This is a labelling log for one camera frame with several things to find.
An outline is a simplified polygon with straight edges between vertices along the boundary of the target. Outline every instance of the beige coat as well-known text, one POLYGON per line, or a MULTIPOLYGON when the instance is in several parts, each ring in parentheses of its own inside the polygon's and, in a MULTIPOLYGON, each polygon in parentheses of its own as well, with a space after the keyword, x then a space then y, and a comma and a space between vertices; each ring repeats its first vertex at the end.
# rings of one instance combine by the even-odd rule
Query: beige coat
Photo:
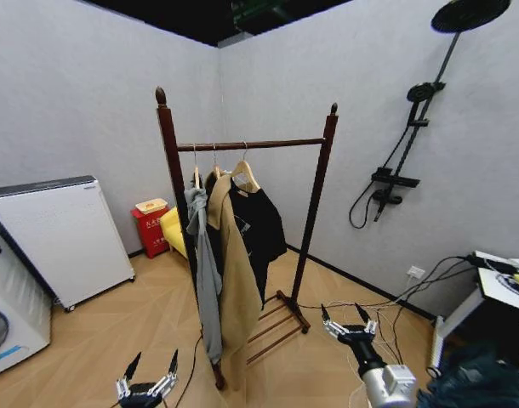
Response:
POLYGON ((220 177, 208 201, 208 224, 220 231, 224 274, 220 299, 223 395, 228 405, 246 406, 247 341, 261 312, 261 298, 241 233, 235 223, 229 191, 231 176, 220 177))

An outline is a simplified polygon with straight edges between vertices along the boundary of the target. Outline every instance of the red fire extinguisher box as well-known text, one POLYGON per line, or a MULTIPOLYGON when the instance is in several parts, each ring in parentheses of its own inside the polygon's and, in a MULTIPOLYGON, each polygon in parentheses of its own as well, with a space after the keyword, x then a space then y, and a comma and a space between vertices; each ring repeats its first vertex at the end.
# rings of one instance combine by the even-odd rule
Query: red fire extinguisher box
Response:
POLYGON ((170 248, 159 225, 159 218, 167 211, 167 207, 149 214, 143 214, 138 208, 131 210, 131 215, 133 215, 137 223, 140 241, 148 258, 154 258, 157 254, 165 252, 170 248))

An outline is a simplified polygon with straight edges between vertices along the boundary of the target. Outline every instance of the black t-shirt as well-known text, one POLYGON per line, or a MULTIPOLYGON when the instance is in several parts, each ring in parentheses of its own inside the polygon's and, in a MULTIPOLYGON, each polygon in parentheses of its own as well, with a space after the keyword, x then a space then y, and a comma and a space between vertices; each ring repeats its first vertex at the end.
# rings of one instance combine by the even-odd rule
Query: black t-shirt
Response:
POLYGON ((267 268, 286 252, 282 220, 263 189, 255 193, 240 190, 231 180, 229 192, 238 229, 254 271, 261 301, 265 301, 267 268))

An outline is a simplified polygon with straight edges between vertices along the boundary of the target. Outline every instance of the wooden clothes rack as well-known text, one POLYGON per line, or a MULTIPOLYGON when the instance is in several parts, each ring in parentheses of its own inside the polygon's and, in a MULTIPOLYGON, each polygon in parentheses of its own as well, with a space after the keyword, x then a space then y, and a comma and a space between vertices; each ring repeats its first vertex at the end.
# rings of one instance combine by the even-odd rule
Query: wooden clothes rack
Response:
MULTIPOLYGON (((176 199, 176 206, 178 208, 178 215, 180 219, 180 225, 182 228, 182 235, 184 236, 185 250, 188 254, 188 260, 191 270, 191 276, 194 281, 194 287, 196 285, 196 272, 197 272, 197 258, 195 256, 195 247, 193 244, 193 238, 186 233, 188 226, 187 218, 187 204, 184 197, 184 178, 182 177, 182 167, 180 165, 179 153, 181 151, 213 151, 213 150, 240 150, 240 149, 266 149, 271 147, 286 147, 286 146, 302 146, 302 145, 320 145, 320 154, 318 156, 317 171, 314 177, 314 184, 312 186, 311 201, 309 203, 309 211, 307 213, 307 220, 305 223, 305 232, 303 234, 303 241, 301 243, 301 249, 299 250, 299 261, 297 263, 297 269, 295 271, 294 287, 292 289, 292 295, 286 296, 282 291, 277 291, 272 297, 269 297, 265 302, 278 299, 282 303, 276 306, 274 309, 264 313, 259 317, 259 320, 264 319, 268 315, 271 315, 275 311, 286 308, 290 312, 289 315, 279 320, 277 323, 268 327, 267 329, 259 332, 255 336, 251 337, 248 342, 251 343, 258 337, 265 335, 277 326, 280 326, 283 322, 295 318, 299 323, 292 331, 286 333, 282 337, 278 338, 275 342, 268 345, 267 347, 260 350, 254 356, 247 360, 250 364, 267 351, 273 349, 279 343, 284 341, 286 338, 292 336, 294 333, 301 330, 304 334, 309 331, 311 324, 301 314, 299 305, 297 303, 297 297, 299 294, 299 287, 303 279, 303 271, 305 269, 305 262, 307 254, 309 252, 309 246, 311 244, 312 231, 314 229, 314 223, 317 218, 318 203, 322 194, 322 187, 324 184, 324 178, 326 176, 326 169, 328 168, 329 154, 334 141, 335 128, 339 117, 337 113, 337 104, 331 106, 331 112, 326 117, 326 125, 324 127, 323 137, 321 139, 296 139, 296 140, 273 140, 273 141, 261 141, 261 142, 234 142, 234 143, 215 143, 215 144, 177 144, 176 135, 174 133, 173 117, 171 110, 167 107, 167 98, 162 88, 157 87, 156 89, 156 100, 157 100, 157 116, 159 118, 159 127, 161 128, 161 134, 163 136, 163 144, 165 147, 165 154, 167 155, 168 168, 170 172, 170 178, 173 183, 174 198, 176 199)), ((222 375, 220 364, 213 365, 214 376, 216 378, 216 387, 222 389, 225 385, 225 379, 222 375)))

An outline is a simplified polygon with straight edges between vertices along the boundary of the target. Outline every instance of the rack finial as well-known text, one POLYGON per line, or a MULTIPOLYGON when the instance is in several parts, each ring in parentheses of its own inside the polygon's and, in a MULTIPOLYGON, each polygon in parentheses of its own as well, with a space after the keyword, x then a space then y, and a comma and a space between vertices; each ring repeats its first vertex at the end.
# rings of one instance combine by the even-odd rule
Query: rack finial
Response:
POLYGON ((167 96, 161 87, 156 88, 156 100, 158 105, 167 106, 167 96))

